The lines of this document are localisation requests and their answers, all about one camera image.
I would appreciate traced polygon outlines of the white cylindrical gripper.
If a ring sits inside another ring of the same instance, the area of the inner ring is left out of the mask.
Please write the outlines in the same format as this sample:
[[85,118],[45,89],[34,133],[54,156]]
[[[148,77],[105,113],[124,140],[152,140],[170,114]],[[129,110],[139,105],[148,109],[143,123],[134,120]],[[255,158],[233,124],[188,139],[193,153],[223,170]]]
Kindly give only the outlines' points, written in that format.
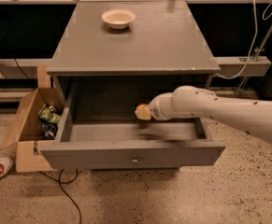
[[135,111],[136,117],[142,120],[150,120],[151,116],[157,120],[171,119],[170,115],[173,111],[171,97],[171,93],[164,93],[156,96],[152,99],[150,105],[145,105],[142,109]]

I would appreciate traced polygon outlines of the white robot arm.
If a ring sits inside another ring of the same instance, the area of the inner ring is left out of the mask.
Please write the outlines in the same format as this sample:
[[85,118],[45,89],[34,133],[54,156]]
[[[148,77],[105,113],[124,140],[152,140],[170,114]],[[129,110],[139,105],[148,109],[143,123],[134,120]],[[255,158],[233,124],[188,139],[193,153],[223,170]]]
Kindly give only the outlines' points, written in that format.
[[191,86],[138,105],[145,120],[203,118],[226,150],[213,168],[183,168],[161,224],[272,224],[272,102]]

